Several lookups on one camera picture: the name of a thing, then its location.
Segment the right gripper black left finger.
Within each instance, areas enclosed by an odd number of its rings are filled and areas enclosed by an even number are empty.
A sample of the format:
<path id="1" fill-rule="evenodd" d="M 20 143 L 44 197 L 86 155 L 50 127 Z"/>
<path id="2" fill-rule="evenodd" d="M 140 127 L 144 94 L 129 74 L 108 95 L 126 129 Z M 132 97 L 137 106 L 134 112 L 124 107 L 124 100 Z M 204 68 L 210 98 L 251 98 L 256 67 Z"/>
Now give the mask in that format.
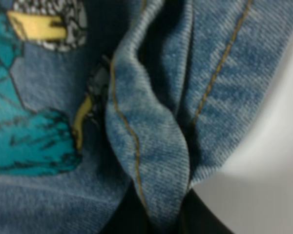
<path id="1" fill-rule="evenodd" d="M 151 225 L 133 183 L 112 218 L 100 231 L 102 234 L 150 234 Z"/>

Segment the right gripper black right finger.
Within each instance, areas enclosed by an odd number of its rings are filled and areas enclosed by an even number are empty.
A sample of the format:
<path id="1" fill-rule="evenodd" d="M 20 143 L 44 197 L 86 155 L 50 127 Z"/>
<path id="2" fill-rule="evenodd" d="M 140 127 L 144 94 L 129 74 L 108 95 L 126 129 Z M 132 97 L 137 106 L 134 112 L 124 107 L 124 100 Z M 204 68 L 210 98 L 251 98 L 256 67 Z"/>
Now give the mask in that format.
<path id="1" fill-rule="evenodd" d="M 180 233 L 182 234 L 232 234 L 204 204 L 192 189 L 184 198 L 180 210 Z"/>

